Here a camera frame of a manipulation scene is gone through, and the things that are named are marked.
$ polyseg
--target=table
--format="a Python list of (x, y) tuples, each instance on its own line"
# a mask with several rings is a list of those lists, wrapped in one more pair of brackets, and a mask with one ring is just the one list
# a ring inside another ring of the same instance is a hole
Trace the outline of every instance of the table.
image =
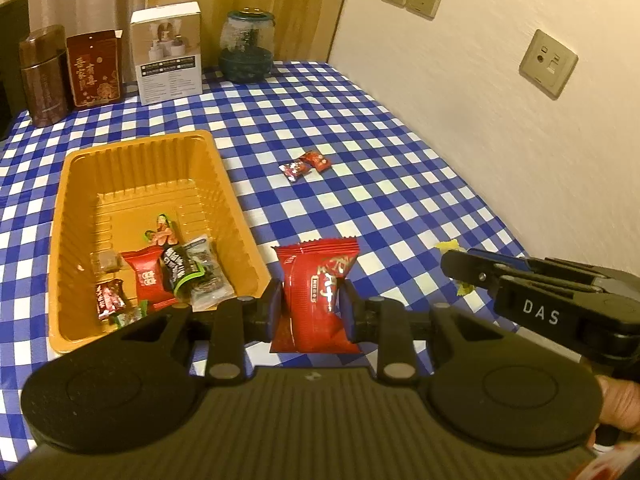
[[(34, 446), (20, 414), (26, 378), (54, 353), (47, 347), (47, 265), (54, 201), (64, 158), (107, 142), (204, 129), (212, 132), (245, 218), (273, 276), (272, 246), (357, 236), (350, 278), (362, 296), (384, 295), (410, 309), (447, 301), (494, 321), (489, 297), (459, 298), (434, 245), (457, 239), (519, 256), (523, 249), (486, 204), (423, 140), (331, 66), (276, 64), (273, 76), (233, 85), (218, 72), (204, 93), (143, 107), (135, 86), (116, 105), (82, 110), (47, 128), (18, 117), (0, 152), (0, 470)], [(289, 183), (278, 164), (315, 148), (333, 167)], [(508, 330), (505, 319), (495, 322)], [(416, 342), (423, 373), (431, 370)], [(247, 348), (248, 365), (373, 365), (362, 354), (269, 354)], [(196, 350), (194, 368), (204, 356)]]

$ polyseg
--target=yellow basket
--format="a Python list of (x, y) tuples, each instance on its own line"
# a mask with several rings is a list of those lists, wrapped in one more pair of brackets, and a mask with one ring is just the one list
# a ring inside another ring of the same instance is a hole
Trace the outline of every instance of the yellow basket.
[(136, 278), (94, 274), (100, 251), (136, 251), (166, 213), (187, 242), (207, 234), (238, 296), (259, 296), (267, 270), (211, 134), (205, 131), (116, 142), (70, 154), (56, 197), (49, 272), (49, 341), (69, 352), (113, 330), (97, 315), (95, 284), (120, 278), (137, 303)]

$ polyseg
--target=brown tumbler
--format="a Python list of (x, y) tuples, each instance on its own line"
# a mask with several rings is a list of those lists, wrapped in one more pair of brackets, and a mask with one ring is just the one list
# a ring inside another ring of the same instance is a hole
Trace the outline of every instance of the brown tumbler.
[(71, 87), (66, 66), (66, 38), (62, 25), (50, 25), (20, 42), (20, 70), (27, 108), (34, 126), (51, 126), (71, 110)]

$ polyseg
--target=red packaging bag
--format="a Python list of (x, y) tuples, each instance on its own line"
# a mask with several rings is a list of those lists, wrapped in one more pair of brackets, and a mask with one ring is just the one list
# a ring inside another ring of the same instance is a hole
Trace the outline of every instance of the red packaging bag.
[(290, 321), (288, 316), (280, 319), (271, 351), (359, 353), (358, 346), (347, 340), (335, 311), (337, 279), (347, 275), (360, 251), (356, 238), (274, 249), (284, 270)]
[(138, 302), (148, 300), (157, 310), (177, 303), (175, 296), (164, 290), (162, 284), (162, 268), (160, 267), (160, 255), (162, 247), (153, 245), (139, 251), (120, 253), (136, 273), (136, 295)]

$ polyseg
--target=bottle cap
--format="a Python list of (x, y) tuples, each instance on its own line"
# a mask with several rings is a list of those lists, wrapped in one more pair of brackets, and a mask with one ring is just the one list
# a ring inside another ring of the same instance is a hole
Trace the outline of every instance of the bottle cap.
[(53, 59), (66, 50), (65, 27), (49, 25), (33, 31), (19, 44), (20, 67), (28, 68)]

